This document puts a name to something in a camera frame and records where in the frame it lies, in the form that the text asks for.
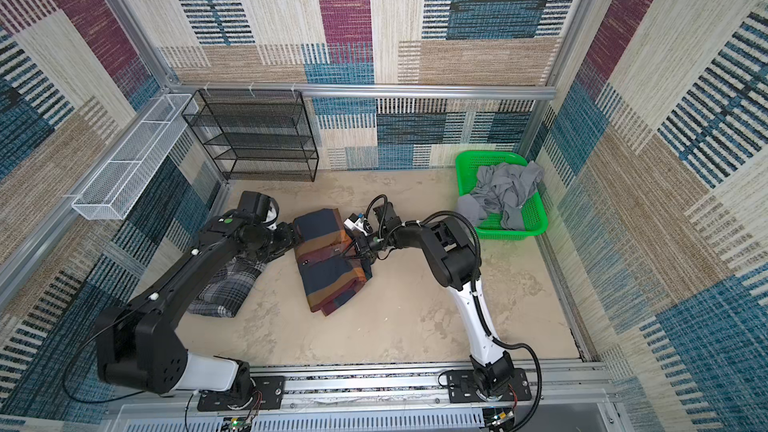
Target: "beige floor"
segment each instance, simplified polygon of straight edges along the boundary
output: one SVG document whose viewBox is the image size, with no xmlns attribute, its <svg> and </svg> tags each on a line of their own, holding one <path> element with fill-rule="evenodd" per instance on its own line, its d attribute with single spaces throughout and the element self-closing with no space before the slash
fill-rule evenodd
<svg viewBox="0 0 768 432">
<path fill-rule="evenodd" d="M 388 195 L 400 217 L 424 218 L 456 204 L 452 169 L 402 172 L 319 171 L 314 183 L 234 182 L 229 207 L 243 190 L 273 196 L 280 219 L 336 207 L 364 212 Z M 577 358 L 536 241 L 483 241 L 481 268 L 497 332 L 524 341 L 540 358 Z M 373 265 L 373 279 L 324 317 L 311 313 L 293 253 L 272 262 L 235 318 L 186 314 L 177 333 L 189 350 L 252 364 L 339 364 L 466 360 L 469 344 L 458 311 L 417 249 L 394 251 Z M 525 358 L 525 352 L 516 354 Z"/>
</svg>

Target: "folded garment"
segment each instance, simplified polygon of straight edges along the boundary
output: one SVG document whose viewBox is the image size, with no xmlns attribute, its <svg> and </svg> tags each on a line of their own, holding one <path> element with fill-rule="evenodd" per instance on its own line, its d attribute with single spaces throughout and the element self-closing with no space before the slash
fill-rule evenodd
<svg viewBox="0 0 768 432">
<path fill-rule="evenodd" d="M 237 315 L 256 278 L 266 264 L 238 256 L 223 266 L 187 308 L 187 312 L 208 317 Z"/>
<path fill-rule="evenodd" d="M 293 227 L 300 240 L 294 253 L 306 301 L 312 312 L 328 315 L 347 303 L 371 278 L 370 264 L 342 256 L 352 240 L 338 209 L 324 208 L 298 217 Z"/>
<path fill-rule="evenodd" d="M 502 228 L 525 230 L 522 207 L 536 193 L 543 177 L 544 170 L 533 161 L 527 166 L 507 163 L 480 166 L 476 187 L 458 198 L 456 212 L 475 227 L 488 218 L 488 214 L 502 214 Z"/>
</svg>

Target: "patterned wallpaper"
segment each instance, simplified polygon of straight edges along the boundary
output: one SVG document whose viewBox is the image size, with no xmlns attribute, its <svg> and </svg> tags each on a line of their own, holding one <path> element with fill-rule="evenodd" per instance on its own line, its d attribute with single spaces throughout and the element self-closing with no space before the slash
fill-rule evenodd
<svg viewBox="0 0 768 432">
<path fill-rule="evenodd" d="M 158 91 L 104 0 L 0 0 L 0 262 Z M 180 256 L 220 184 L 186 132 L 123 222 L 79 218 L 0 314 L 0 429 L 89 430 L 63 366 L 103 307 Z M 89 351 L 71 387 L 108 397 Z"/>
<path fill-rule="evenodd" d="M 83 430 L 63 423 L 99 423 L 106 404 L 78 404 L 61 393 L 66 362 L 90 337 L 103 308 L 125 303 L 176 262 L 205 224 L 219 187 L 205 150 L 187 130 L 124 221 L 77 219 L 2 312 L 3 430 L 40 424 Z M 72 368 L 69 388 L 84 400 L 109 398 L 113 388 L 97 378 L 94 348 L 86 351 Z"/>
<path fill-rule="evenodd" d="M 304 99 L 333 170 L 454 167 L 464 150 L 517 150 L 532 100 Z"/>
<path fill-rule="evenodd" d="M 768 430 L 768 0 L 598 0 L 530 157 L 639 432 Z"/>
<path fill-rule="evenodd" d="M 0 263 L 157 90 L 104 0 L 0 0 Z"/>
<path fill-rule="evenodd" d="M 127 0 L 182 81 L 541 85 L 574 0 Z"/>
</svg>

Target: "wire mesh shelf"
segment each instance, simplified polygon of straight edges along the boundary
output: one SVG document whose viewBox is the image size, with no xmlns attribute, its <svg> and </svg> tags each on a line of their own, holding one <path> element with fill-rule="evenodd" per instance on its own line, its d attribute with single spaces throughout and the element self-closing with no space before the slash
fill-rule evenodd
<svg viewBox="0 0 768 432">
<path fill-rule="evenodd" d="M 198 90 L 184 113 L 227 180 L 314 181 L 317 146 L 300 92 Z"/>
<path fill-rule="evenodd" d="M 126 218 L 186 128 L 183 114 L 197 111 L 191 97 L 188 93 L 167 94 L 157 101 L 72 208 L 87 220 Z"/>
</svg>

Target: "white wire basket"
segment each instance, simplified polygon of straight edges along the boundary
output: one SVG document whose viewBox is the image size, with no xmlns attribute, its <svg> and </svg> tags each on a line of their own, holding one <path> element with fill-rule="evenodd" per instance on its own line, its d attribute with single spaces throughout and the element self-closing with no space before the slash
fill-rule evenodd
<svg viewBox="0 0 768 432">
<path fill-rule="evenodd" d="M 122 220 L 141 197 L 184 128 L 181 113 L 196 113 L 191 94 L 167 94 L 85 186 L 72 208 L 87 220 Z"/>
</svg>

